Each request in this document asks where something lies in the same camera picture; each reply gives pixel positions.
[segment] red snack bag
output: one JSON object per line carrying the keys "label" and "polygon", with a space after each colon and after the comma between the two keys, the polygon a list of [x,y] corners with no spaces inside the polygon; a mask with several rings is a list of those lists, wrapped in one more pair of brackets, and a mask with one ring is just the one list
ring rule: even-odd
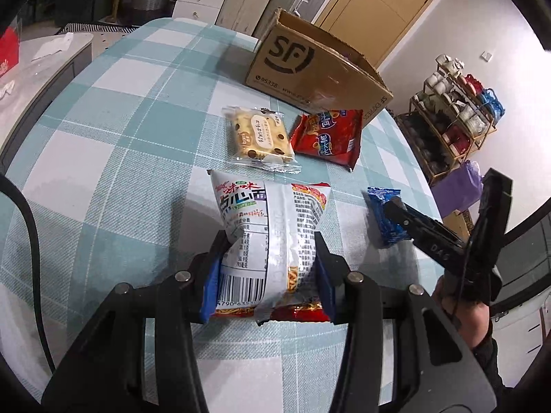
{"label": "red snack bag", "polygon": [[328,110],[302,115],[291,146],[298,153],[348,166],[354,170],[360,156],[362,110]]}
{"label": "red snack bag", "polygon": [[[220,318],[251,318],[253,315],[254,308],[222,309],[214,313],[214,317]],[[318,301],[297,306],[277,307],[270,315],[270,321],[325,322],[331,320]]]}
{"label": "red snack bag", "polygon": [[19,62],[19,37],[13,27],[0,36],[0,76]]}

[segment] red box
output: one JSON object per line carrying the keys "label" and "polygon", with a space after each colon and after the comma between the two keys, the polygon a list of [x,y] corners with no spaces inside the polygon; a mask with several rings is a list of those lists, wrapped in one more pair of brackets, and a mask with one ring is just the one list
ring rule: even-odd
{"label": "red box", "polygon": [[19,29],[15,19],[0,37],[0,76],[19,62]]}

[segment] barcode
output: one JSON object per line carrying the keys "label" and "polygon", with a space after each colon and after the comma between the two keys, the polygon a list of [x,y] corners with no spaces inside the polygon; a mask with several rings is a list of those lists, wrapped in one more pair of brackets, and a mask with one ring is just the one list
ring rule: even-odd
{"label": "barcode", "polygon": [[220,275],[218,302],[250,303],[262,299],[264,278],[241,278],[232,275]]}

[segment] cardboard box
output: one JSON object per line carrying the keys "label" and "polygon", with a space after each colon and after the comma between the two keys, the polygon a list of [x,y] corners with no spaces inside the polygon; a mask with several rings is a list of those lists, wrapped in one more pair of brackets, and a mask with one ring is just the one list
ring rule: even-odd
{"label": "cardboard box", "polygon": [[467,222],[461,213],[454,211],[442,219],[442,223],[448,227],[451,231],[459,236],[464,242],[469,240],[469,229],[467,228]]}
{"label": "cardboard box", "polygon": [[281,9],[257,46],[246,84],[309,113],[362,109],[362,127],[392,100],[359,52]]}

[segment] person's arm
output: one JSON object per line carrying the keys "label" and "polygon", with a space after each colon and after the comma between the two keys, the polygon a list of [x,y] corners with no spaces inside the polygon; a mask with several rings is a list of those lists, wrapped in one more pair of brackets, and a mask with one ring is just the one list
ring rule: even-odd
{"label": "person's arm", "polygon": [[[433,299],[451,316],[456,300],[451,296],[443,296],[443,286],[444,277],[440,277],[434,289]],[[461,322],[457,332],[473,351],[473,355],[494,389],[499,405],[509,388],[503,385],[498,373],[498,344],[491,337],[490,308],[484,303],[459,300],[456,317]]]}

